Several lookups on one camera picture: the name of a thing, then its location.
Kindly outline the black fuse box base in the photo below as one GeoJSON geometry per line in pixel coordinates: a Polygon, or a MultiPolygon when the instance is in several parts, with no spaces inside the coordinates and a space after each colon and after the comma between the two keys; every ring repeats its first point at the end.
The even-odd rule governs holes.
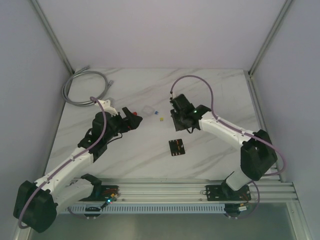
{"type": "Polygon", "coordinates": [[[182,139],[169,140],[168,143],[172,157],[184,155],[186,153],[182,139]],[[172,151],[170,148],[170,143],[172,142],[174,142],[174,151],[172,151]]]}

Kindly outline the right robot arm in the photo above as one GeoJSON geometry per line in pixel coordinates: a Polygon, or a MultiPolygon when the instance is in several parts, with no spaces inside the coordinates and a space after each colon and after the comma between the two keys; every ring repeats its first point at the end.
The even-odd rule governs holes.
{"type": "Polygon", "coordinates": [[[248,183],[258,181],[277,162],[276,151],[271,147],[269,134],[260,129],[257,132],[239,128],[215,117],[204,105],[194,107],[184,94],[170,99],[170,111],[176,131],[202,130],[227,142],[240,151],[240,165],[210,193],[214,201],[239,201],[248,190],[248,183]]]}

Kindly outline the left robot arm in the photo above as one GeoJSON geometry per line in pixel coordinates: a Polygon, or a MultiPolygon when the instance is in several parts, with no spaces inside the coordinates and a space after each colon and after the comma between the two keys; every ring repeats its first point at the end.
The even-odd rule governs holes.
{"type": "Polygon", "coordinates": [[[139,127],[141,116],[127,107],[122,111],[125,117],[107,110],[98,112],[92,127],[65,161],[35,182],[26,180],[20,185],[13,210],[20,229],[32,228],[42,233],[75,202],[101,198],[102,182],[97,177],[86,173],[75,183],[71,181],[103,155],[114,137],[139,127]]]}

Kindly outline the clear plastic fuse box cover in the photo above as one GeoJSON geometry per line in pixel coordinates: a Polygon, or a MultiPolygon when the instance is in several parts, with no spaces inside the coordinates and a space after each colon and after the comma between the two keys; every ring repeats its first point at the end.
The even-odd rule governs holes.
{"type": "Polygon", "coordinates": [[[142,108],[141,112],[146,116],[152,116],[155,114],[155,109],[149,105],[145,105],[142,108]]]}

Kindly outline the aluminium front rail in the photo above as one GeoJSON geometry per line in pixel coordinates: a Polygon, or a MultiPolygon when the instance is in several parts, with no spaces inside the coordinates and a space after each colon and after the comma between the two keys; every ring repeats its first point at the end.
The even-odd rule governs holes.
{"type": "MultiPolygon", "coordinates": [[[[107,179],[103,178],[103,185],[118,186],[119,200],[117,203],[134,204],[173,204],[173,203],[201,203],[207,202],[204,195],[205,186],[220,185],[217,180],[207,179],[107,179]]],[[[263,179],[249,185],[251,202],[258,199],[261,203],[298,202],[294,184],[274,179],[263,179]]]]}

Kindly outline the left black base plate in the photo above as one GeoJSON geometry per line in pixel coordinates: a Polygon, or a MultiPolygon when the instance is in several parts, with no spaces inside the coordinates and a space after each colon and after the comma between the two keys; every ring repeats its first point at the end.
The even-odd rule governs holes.
{"type": "Polygon", "coordinates": [[[103,202],[111,197],[111,194],[117,194],[119,192],[118,185],[101,185],[100,187],[94,187],[90,196],[82,198],[82,202],[103,202]]]}

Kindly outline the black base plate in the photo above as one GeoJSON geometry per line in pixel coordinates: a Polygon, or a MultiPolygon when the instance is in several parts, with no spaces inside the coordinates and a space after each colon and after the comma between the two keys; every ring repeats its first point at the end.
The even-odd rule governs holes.
{"type": "Polygon", "coordinates": [[[94,187],[90,196],[82,198],[82,202],[103,202],[111,197],[111,194],[117,194],[119,192],[118,185],[101,185],[100,187],[94,187]]]}
{"type": "Polygon", "coordinates": [[[237,191],[226,184],[206,185],[204,193],[209,202],[239,202],[252,199],[248,185],[244,185],[237,191]]]}

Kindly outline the right aluminium frame post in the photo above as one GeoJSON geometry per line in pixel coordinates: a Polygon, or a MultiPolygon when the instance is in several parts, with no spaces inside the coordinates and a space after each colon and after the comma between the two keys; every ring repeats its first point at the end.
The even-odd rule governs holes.
{"type": "Polygon", "coordinates": [[[282,5],[277,17],[275,18],[275,20],[271,26],[271,29],[269,30],[261,48],[259,49],[259,52],[258,52],[254,62],[252,63],[250,70],[248,71],[248,75],[250,77],[252,77],[255,74],[255,72],[257,71],[259,65],[261,64],[261,61],[263,60],[265,54],[267,53],[267,50],[269,49],[269,47],[271,46],[277,33],[281,29],[281,26],[282,26],[286,16],[288,15],[292,5],[294,4],[294,2],[295,2],[295,0],[286,0],[284,2],[284,4],[282,5]]]}

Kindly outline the aluminium frame post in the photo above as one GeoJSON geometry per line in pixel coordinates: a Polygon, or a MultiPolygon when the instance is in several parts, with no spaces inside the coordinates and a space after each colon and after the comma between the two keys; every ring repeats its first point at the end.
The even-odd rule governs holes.
{"type": "Polygon", "coordinates": [[[53,44],[53,47],[55,48],[59,58],[61,59],[61,61],[63,62],[64,66],[66,67],[66,69],[68,70],[68,72],[70,74],[74,73],[73,67],[70,63],[70,61],[68,60],[68,57],[65,53],[65,51],[63,50],[62,45],[60,44],[45,12],[43,11],[40,3],[38,0],[30,0],[29,3],[31,4],[31,6],[33,7],[35,14],[37,15],[37,17],[39,18],[45,32],[47,33],[50,41],[53,44]]]}
{"type": "Polygon", "coordinates": [[[254,62],[252,63],[250,70],[248,71],[248,75],[250,77],[252,77],[255,74],[255,72],[257,71],[259,65],[261,64],[261,61],[263,60],[265,54],[267,53],[267,50],[269,49],[269,47],[271,46],[277,33],[281,29],[281,26],[282,26],[286,16],[288,15],[292,5],[294,4],[294,2],[295,2],[295,0],[286,0],[284,2],[284,4],[282,5],[277,17],[275,18],[275,20],[271,26],[271,29],[269,30],[261,48],[259,49],[259,52],[258,52],[254,62]]]}

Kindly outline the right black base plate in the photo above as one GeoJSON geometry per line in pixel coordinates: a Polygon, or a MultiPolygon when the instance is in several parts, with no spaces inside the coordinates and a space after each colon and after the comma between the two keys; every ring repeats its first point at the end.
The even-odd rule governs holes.
{"type": "Polygon", "coordinates": [[[252,199],[248,185],[244,185],[237,191],[226,184],[206,185],[204,193],[209,202],[239,202],[252,199]]]}

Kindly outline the left aluminium frame post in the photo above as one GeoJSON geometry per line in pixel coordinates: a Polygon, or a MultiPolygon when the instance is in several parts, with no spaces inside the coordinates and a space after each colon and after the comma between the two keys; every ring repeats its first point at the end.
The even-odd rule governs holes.
{"type": "Polygon", "coordinates": [[[64,66],[66,67],[66,69],[68,70],[68,72],[70,74],[74,73],[73,67],[70,63],[70,61],[68,60],[68,57],[65,53],[65,51],[63,50],[62,45],[60,44],[45,12],[43,11],[40,3],[38,0],[30,0],[29,3],[31,4],[31,6],[33,7],[35,14],[37,15],[37,17],[39,18],[45,32],[47,33],[50,41],[53,44],[53,47],[55,48],[59,58],[61,59],[61,61],[63,62],[64,66]]]}

